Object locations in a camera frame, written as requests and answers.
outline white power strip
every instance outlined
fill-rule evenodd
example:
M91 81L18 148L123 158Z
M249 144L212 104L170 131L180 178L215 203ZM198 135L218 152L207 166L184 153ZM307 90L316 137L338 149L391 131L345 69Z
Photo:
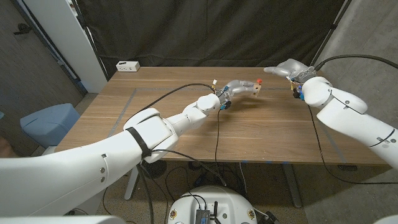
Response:
M120 61L116 68L119 72L136 72L139 69L139 62Z

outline wooden table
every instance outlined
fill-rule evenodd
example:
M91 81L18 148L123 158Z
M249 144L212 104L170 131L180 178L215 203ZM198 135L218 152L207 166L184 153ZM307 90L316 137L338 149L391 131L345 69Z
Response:
M56 148L71 149L100 141L123 130L135 112L163 94L187 83L217 88L229 81L263 80L257 98L243 93L233 98L228 110L220 112L220 140L217 160L291 164L322 163L307 105L293 98L286 79L264 73L262 68L141 67L138 72L116 72L81 118ZM162 117L181 113L190 103L211 91L189 86L154 105ZM328 164L386 164L367 147L321 124L312 109ZM209 115L199 129L189 130L174 149L201 161L214 161L217 112ZM168 153L165 160L186 160Z

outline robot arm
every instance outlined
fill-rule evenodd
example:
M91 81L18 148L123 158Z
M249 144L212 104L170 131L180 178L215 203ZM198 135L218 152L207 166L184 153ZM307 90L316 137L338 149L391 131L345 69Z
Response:
M306 104L320 108L317 118L329 128L352 137L370 148L390 166L398 169L398 131L366 114L366 103L351 93L333 88L323 77L316 77L313 67L288 59L265 72L303 83Z
M248 83L230 87L231 92L256 92ZM126 122L123 132L94 144L40 157L0 159L0 217L64 215L141 160L160 159L166 152L150 151L172 149L179 136L200 127L210 112L232 98L227 93L202 96L169 118L161 118L153 108L141 111Z

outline blue chair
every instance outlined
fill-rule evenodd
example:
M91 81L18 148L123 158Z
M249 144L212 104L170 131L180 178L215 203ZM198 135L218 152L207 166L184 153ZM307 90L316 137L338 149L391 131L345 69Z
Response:
M72 104L51 106L21 118L22 131L35 142L48 148L57 146L80 115Z

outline black curtain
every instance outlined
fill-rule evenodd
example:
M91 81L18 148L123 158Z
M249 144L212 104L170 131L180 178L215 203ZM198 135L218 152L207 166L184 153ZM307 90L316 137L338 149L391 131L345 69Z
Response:
M109 76L141 66L309 64L344 0L79 0Z

